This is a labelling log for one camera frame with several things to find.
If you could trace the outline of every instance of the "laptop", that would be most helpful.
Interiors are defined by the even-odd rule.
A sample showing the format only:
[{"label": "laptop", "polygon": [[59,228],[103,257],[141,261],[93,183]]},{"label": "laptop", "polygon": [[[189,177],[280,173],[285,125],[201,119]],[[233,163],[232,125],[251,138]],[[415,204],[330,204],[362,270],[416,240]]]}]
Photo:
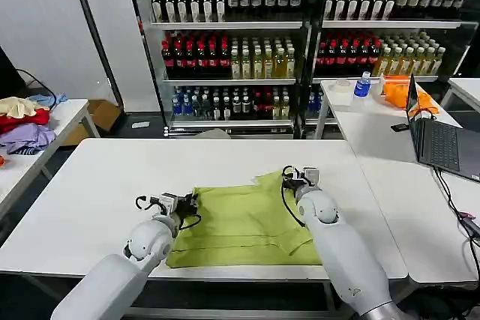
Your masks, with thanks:
[{"label": "laptop", "polygon": [[480,133],[423,118],[413,76],[406,113],[419,163],[480,182]]}]

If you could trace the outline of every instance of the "cardboard box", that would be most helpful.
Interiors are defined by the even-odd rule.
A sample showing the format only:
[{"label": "cardboard box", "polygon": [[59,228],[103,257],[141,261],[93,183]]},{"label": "cardboard box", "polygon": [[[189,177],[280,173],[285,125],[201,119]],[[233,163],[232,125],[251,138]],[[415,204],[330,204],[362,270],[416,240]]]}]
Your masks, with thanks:
[{"label": "cardboard box", "polygon": [[[100,134],[101,131],[108,133],[122,113],[120,108],[108,100],[88,100],[88,112],[95,125],[100,128]],[[61,146],[78,145],[87,138],[89,138],[89,133],[87,133],[83,124],[80,123]]]}]

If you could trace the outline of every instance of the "white table surface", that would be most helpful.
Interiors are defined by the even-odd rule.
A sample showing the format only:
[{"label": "white table surface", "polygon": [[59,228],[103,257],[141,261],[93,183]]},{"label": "white table surface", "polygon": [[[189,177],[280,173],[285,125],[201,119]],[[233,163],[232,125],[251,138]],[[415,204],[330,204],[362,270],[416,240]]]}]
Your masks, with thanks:
[{"label": "white table surface", "polygon": [[[0,271],[85,275],[121,253],[131,230],[155,212],[139,195],[250,184],[285,165],[317,166],[336,200],[391,279],[407,270],[347,142],[326,140],[87,139],[68,158],[0,249]],[[327,280],[322,266],[170,269],[151,277],[198,280]]]},{"label": "white table surface", "polygon": [[47,158],[63,143],[70,132],[78,125],[81,114],[86,112],[89,102],[86,99],[73,99],[60,103],[50,114],[49,126],[55,131],[57,138],[45,151],[35,155],[7,154],[5,148],[0,147],[0,155],[6,159],[6,164],[0,168],[0,214],[10,205],[9,198],[19,195],[23,191],[27,180],[32,173],[36,175]]},{"label": "white table surface", "polygon": [[480,78],[450,78],[452,88],[480,106]]},{"label": "white table surface", "polygon": [[[390,128],[407,122],[405,111],[378,97],[352,108],[349,95],[335,94],[331,84],[322,82],[325,95],[361,163],[409,276],[427,285],[476,281],[468,243],[433,170],[416,162],[409,131],[395,133]],[[439,110],[437,120],[459,126],[444,109]],[[480,184],[446,173],[443,176],[457,208],[480,216]]]}]

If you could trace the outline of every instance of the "laptop keyboard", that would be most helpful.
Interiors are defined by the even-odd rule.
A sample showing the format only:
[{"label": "laptop keyboard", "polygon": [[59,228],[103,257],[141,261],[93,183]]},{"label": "laptop keyboard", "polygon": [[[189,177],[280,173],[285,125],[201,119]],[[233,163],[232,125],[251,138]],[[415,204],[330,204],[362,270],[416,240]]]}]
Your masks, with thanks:
[{"label": "laptop keyboard", "polygon": [[457,131],[454,127],[431,123],[430,161],[433,165],[460,171],[458,164]]}]

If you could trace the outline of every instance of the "green towel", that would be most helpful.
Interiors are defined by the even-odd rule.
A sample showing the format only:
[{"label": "green towel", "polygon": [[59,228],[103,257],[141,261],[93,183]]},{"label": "green towel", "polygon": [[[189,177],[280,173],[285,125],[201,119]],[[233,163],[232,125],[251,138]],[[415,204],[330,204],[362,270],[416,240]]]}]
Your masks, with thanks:
[{"label": "green towel", "polygon": [[[256,179],[257,185],[195,188],[202,221],[180,231],[166,263],[171,268],[320,265],[310,233],[282,203],[281,172]],[[285,191],[285,200],[298,217],[291,191]]]}]

